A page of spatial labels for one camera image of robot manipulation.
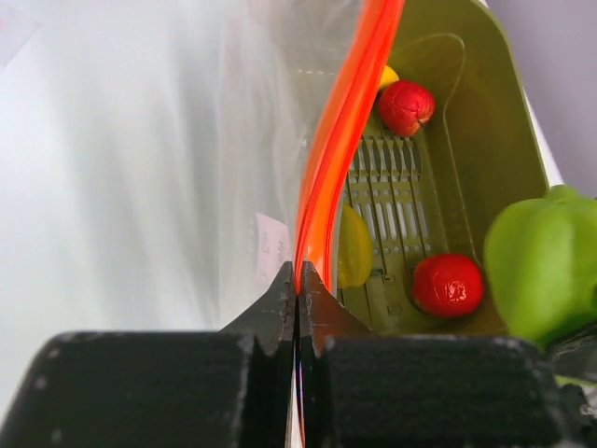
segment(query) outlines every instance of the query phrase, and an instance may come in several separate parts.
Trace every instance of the white wall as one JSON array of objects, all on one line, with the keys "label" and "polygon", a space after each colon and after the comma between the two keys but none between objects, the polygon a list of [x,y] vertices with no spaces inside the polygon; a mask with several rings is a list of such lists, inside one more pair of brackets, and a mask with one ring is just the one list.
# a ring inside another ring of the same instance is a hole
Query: white wall
[{"label": "white wall", "polygon": [[488,0],[564,182],[597,197],[597,3]]}]

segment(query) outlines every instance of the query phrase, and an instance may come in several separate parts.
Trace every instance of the plastic lemon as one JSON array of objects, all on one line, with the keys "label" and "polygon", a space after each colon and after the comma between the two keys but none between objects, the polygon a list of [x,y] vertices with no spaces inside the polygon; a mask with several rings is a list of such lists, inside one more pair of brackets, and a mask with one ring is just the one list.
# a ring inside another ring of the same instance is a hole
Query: plastic lemon
[{"label": "plastic lemon", "polygon": [[399,78],[396,72],[391,67],[388,67],[386,65],[383,68],[382,80],[380,81],[380,87],[378,88],[378,91],[380,91],[381,89],[385,89],[390,84],[394,84],[398,80]]},{"label": "plastic lemon", "polygon": [[349,205],[342,207],[338,248],[338,287],[360,287],[373,269],[373,243],[367,224]]}]

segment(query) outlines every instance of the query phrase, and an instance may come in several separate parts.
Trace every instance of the toy fruit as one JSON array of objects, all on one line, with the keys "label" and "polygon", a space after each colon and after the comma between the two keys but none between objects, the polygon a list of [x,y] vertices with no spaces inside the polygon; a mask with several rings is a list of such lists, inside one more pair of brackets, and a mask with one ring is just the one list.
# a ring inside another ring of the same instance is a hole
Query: toy fruit
[{"label": "toy fruit", "polygon": [[468,315],[483,298],[481,271],[464,255],[442,254],[424,259],[414,270],[412,298],[430,315]]},{"label": "toy fruit", "polygon": [[386,65],[383,68],[382,79],[380,80],[380,87],[378,88],[378,91],[385,89],[390,84],[393,84],[398,80],[398,74],[392,69],[392,67]]},{"label": "toy fruit", "polygon": [[367,224],[355,210],[342,207],[338,247],[338,287],[360,287],[373,268],[373,243]]},{"label": "toy fruit", "polygon": [[597,320],[597,201],[559,185],[513,203],[492,224],[484,255],[513,336],[545,346]]},{"label": "toy fruit", "polygon": [[424,87],[401,79],[382,92],[378,110],[383,123],[399,137],[412,137],[436,110],[436,101]]}]

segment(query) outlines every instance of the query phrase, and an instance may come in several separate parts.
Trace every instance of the plastic sheet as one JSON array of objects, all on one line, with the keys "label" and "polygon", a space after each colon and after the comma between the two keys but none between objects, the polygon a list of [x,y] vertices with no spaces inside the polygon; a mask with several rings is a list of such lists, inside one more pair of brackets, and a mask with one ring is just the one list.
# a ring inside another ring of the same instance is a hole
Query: plastic sheet
[{"label": "plastic sheet", "polygon": [[0,5],[1,413],[56,333],[218,329],[267,288],[361,1]]}]

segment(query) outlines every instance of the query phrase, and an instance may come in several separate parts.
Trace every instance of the toy tomato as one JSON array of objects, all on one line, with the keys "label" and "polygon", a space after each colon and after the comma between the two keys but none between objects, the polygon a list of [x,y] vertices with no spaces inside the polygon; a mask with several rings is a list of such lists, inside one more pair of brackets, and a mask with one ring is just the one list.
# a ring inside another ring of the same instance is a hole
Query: toy tomato
[{"label": "toy tomato", "polygon": [[468,315],[483,298],[481,271],[464,255],[443,254],[424,259],[414,271],[412,298],[430,315]]}]

